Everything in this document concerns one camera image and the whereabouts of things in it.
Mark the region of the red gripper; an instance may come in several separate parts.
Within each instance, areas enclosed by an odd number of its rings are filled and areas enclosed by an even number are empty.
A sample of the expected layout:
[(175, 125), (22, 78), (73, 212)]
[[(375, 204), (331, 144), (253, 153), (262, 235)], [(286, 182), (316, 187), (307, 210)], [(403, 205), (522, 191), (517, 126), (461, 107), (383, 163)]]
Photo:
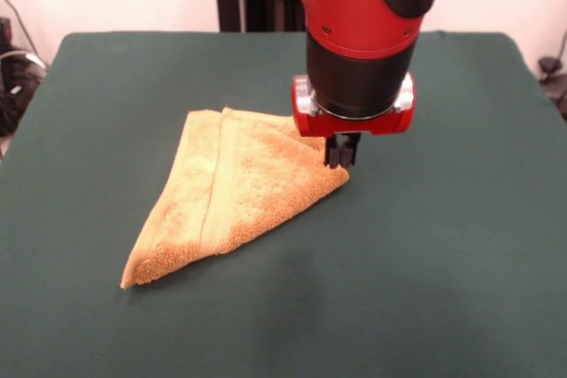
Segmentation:
[[(360, 133), (388, 135), (405, 132), (413, 119), (416, 87), (411, 73), (404, 77), (393, 105), (367, 120), (350, 120), (326, 112), (315, 102), (315, 90), (306, 74), (295, 75), (291, 84), (291, 108), (296, 128), (304, 137), (327, 137), (324, 165), (330, 169), (355, 165)], [(336, 136), (343, 134), (341, 143)]]

